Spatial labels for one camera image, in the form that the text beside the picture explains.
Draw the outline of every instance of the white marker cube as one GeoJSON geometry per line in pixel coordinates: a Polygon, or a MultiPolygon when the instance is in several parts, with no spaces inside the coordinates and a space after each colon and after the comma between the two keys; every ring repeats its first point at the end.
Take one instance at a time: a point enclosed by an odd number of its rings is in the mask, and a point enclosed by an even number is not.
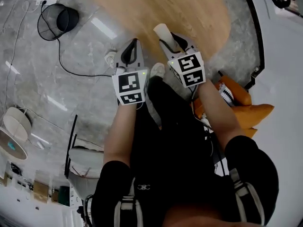
{"type": "Polygon", "coordinates": [[[148,69],[125,72],[112,76],[116,95],[122,105],[145,102],[148,69]]]}
{"type": "Polygon", "coordinates": [[[184,87],[206,82],[204,62],[200,52],[184,55],[167,63],[184,87]]]}

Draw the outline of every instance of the black shirt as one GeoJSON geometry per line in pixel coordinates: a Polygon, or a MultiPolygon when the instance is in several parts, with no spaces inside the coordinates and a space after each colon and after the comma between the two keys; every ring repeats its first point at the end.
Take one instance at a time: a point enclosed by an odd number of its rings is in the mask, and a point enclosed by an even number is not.
{"type": "MultiPolygon", "coordinates": [[[[242,182],[250,183],[256,190],[266,224],[275,209],[278,194],[274,164],[258,149],[255,141],[245,136],[230,140],[225,155],[229,171],[236,169],[242,182]]],[[[162,163],[155,160],[149,168],[135,173],[122,162],[106,163],[92,200],[94,226],[114,225],[115,206],[128,195],[134,177],[134,192],[142,208],[145,227],[160,227],[166,211],[181,203],[208,204],[220,212],[223,220],[240,221],[234,182],[229,175],[216,175],[210,159],[202,157],[197,162],[195,157],[191,159],[190,154],[185,154],[184,158],[166,159],[162,163]]],[[[260,223],[254,215],[255,207],[248,204],[245,211],[249,222],[260,223]]]]}

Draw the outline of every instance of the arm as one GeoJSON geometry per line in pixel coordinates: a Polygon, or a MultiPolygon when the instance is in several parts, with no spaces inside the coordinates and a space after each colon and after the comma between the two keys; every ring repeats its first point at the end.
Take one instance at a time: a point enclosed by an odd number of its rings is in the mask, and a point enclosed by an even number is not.
{"type": "Polygon", "coordinates": [[[130,165],[134,139],[137,104],[120,105],[109,130],[104,146],[104,165],[109,161],[121,161],[130,165]]]}
{"type": "Polygon", "coordinates": [[[203,104],[207,119],[215,132],[223,150],[227,143],[238,135],[245,135],[235,114],[220,96],[210,80],[200,84],[199,98],[203,104]]]}

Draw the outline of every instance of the orange cushion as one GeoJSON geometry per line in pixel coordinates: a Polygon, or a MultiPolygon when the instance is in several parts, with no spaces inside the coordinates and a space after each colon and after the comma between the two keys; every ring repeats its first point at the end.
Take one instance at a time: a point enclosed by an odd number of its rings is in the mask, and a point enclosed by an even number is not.
{"type": "Polygon", "coordinates": [[[243,87],[241,87],[240,84],[226,75],[223,75],[220,81],[224,82],[224,84],[232,92],[234,99],[239,102],[240,105],[251,105],[250,94],[243,87]]]}
{"type": "Polygon", "coordinates": [[[258,131],[257,129],[250,128],[250,129],[243,129],[246,136],[252,138],[254,134],[258,131]]]}
{"type": "Polygon", "coordinates": [[[264,118],[266,118],[274,106],[269,104],[250,105],[250,106],[236,106],[231,107],[236,114],[236,117],[240,123],[241,128],[249,129],[259,124],[264,118]]]}

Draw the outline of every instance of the person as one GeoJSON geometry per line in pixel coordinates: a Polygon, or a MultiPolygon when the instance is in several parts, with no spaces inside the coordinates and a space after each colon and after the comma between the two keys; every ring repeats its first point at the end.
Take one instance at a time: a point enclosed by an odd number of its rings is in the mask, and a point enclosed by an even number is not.
{"type": "Polygon", "coordinates": [[[216,175],[214,146],[204,125],[194,117],[189,103],[163,82],[164,73],[163,64],[154,65],[148,87],[148,97],[161,118],[161,130],[146,103],[118,107],[105,141],[104,166],[92,199],[93,225],[267,224],[278,195],[273,162],[245,136],[232,109],[207,80],[198,86],[199,98],[230,171],[224,177],[216,175]],[[132,199],[132,188],[137,201],[129,215],[118,203],[132,199]]]}

